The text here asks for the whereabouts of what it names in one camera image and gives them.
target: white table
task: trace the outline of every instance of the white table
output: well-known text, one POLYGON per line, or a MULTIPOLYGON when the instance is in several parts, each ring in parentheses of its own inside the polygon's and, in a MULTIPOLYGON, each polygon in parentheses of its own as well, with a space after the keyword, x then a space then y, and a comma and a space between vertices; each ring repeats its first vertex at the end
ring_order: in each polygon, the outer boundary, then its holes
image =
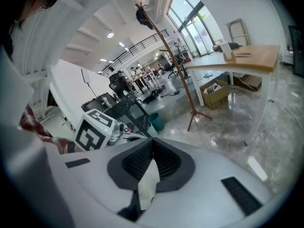
POLYGON ((253 125, 247 137, 245 138, 245 144, 249 145, 255 135, 268 100, 268 91, 270 85, 271 75, 275 74, 275 89, 272 95, 272 101, 276 98, 280 67, 279 67, 279 46, 265 45, 265 46, 244 46, 234 50, 234 53, 249 52, 251 57, 237 57, 236 60, 225 61, 222 53, 215 53, 208 56, 196 58, 191 62, 184 64, 185 68, 189 70, 189 74, 192 77, 196 92, 199 97, 199 103, 204 106, 203 97, 200 92, 200 85, 196 76, 196 70, 222 70, 230 72, 230 81, 233 85, 234 73, 242 73, 248 75, 254 75, 262 78, 262 87, 259 103, 257 106, 256 117, 253 125))

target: glass door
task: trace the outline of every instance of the glass door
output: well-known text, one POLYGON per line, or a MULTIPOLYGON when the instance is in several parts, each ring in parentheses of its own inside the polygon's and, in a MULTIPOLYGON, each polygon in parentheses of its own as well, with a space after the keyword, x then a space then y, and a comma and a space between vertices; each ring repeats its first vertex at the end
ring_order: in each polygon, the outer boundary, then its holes
POLYGON ((208 51, 208 53, 213 52, 213 43, 210 39, 210 36, 208 35, 207 30, 205 29, 203 23, 200 21, 199 17, 196 16, 193 20, 192 23, 194 25, 194 27, 196 28, 196 30, 198 31, 201 40, 204 44, 204 46, 206 47, 206 50, 208 51))
POLYGON ((185 42, 188 46, 188 49, 190 51, 190 53, 192 54, 193 57, 200 57, 199 53, 198 53, 198 49, 196 48, 196 46, 193 43, 193 40, 191 38, 191 35, 188 34, 188 32, 186 31, 185 28, 183 28, 181 30, 181 34, 183 35, 185 42))
POLYGON ((194 25, 192 23, 190 23, 189 25, 187 25, 187 29, 188 29, 190 35, 193 37, 194 42, 195 42, 196 46, 198 47, 200 54, 202 56, 207 54, 206 47, 205 47, 198 31, 194 27, 194 25))

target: large window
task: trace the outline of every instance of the large window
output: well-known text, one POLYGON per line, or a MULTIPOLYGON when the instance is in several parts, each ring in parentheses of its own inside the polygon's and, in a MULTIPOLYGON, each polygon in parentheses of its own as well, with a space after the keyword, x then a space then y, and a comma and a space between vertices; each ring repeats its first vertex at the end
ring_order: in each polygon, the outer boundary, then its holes
POLYGON ((172 0, 168 16, 193 57, 212 53, 213 46, 223 39, 216 21, 200 0, 172 0))

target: white desk leg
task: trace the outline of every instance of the white desk leg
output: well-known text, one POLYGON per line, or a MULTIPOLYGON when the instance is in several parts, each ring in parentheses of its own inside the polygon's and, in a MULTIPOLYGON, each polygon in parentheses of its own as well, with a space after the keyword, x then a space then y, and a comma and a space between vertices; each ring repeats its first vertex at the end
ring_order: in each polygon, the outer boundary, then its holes
POLYGON ((153 74, 153 76, 154 76, 154 81, 156 82, 156 85, 158 87, 161 87, 161 84, 160 84, 160 82, 158 82, 157 77, 154 74, 153 74))
POLYGON ((229 72, 230 84, 233 85, 233 73, 229 72))
POLYGON ((149 74, 149 75, 150 75, 150 77, 151 77, 151 79, 152 79, 154 85, 155 85, 156 87, 159 87, 158 84, 156 83, 156 77, 153 75, 153 73, 151 73, 151 74, 149 74))
POLYGON ((270 84, 270 77, 271 74, 269 75, 262 75, 262 89, 261 89, 261 95, 260 95, 260 100, 257 106, 257 112, 256 112, 256 117, 253 121, 253 125, 251 127, 251 130, 249 132, 249 134, 247 135, 246 139, 245 139, 245 144, 249 145, 250 142, 252 141, 253 136, 255 135, 264 111, 265 111, 265 107, 266 107, 266 103, 267 103, 267 99, 268 99, 268 90, 269 90, 269 84, 270 84))
POLYGON ((140 78, 139 81, 142 83, 143 87, 146 88, 147 86, 143 83, 143 78, 140 78))
POLYGON ((140 92, 140 91, 141 91, 141 90, 139 89, 139 87, 137 86, 136 83, 133 83, 132 85, 134 86, 134 88, 135 88, 135 90, 136 90, 137 92, 140 92))
POLYGON ((199 104, 201 106, 204 106, 204 100, 203 100, 203 96, 201 95, 201 92, 200 92, 200 85, 198 83, 198 78, 196 77, 196 74, 193 70, 189 70, 189 74, 192 78, 192 81, 193 81, 193 84, 194 84, 194 87, 195 87, 195 90, 196 90, 196 93, 198 94, 198 97, 199 97, 199 104))
POLYGON ((276 66, 275 66, 275 88, 274 92, 272 94, 272 97, 270 100, 274 102, 276 99, 276 93, 277 93, 277 88, 279 86, 279 81, 280 81, 280 60, 279 57, 277 58, 276 66))

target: wooden coat rack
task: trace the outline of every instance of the wooden coat rack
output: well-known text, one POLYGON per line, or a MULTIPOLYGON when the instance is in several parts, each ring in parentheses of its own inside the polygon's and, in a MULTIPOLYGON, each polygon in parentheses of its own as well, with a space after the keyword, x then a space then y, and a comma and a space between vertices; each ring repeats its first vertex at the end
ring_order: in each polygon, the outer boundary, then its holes
POLYGON ((159 29, 157 28, 157 26, 154 24, 154 22, 152 21, 152 19, 149 17, 149 15, 146 13, 146 11, 143 9, 144 6, 142 5, 142 3, 140 5, 138 5, 137 3, 135 4, 135 6, 138 8, 138 9, 142 9, 143 10, 143 14, 144 16, 146 17, 146 20, 145 19, 141 19, 142 22, 150 22, 150 24, 152 25, 152 27, 155 29, 155 31, 157 32, 157 34, 159 35, 159 37, 161 38, 162 42, 164 43, 165 47, 167 48, 167 52, 170 54, 172 60, 173 60, 173 63, 175 65, 175 67, 177 68, 177 71, 179 72, 179 75, 180 75, 180 79, 184 85, 184 88, 186 90, 186 93, 187 93, 187 96, 188 96, 188 100, 190 102, 190 105, 191 105, 191 119, 190 119, 190 123, 189 123, 189 126, 188 126, 188 131, 190 130, 191 128, 191 124, 192 124, 192 120, 193 120, 193 117, 196 116, 196 115, 202 115, 210 120, 212 120, 212 117, 208 116, 208 115, 205 115, 201 112, 198 112, 195 107, 194 107, 194 104, 193 104, 193 101, 192 101, 192 98, 191 98, 191 95, 190 95, 190 92, 189 92, 189 89, 188 89, 188 86, 187 86, 187 83, 185 81, 185 78, 184 78, 184 75, 182 74, 181 72, 181 68, 180 68, 180 65, 177 63, 176 61, 176 58, 172 52, 172 50, 170 49, 168 43, 166 42, 165 38, 163 37, 162 33, 159 31, 159 29))

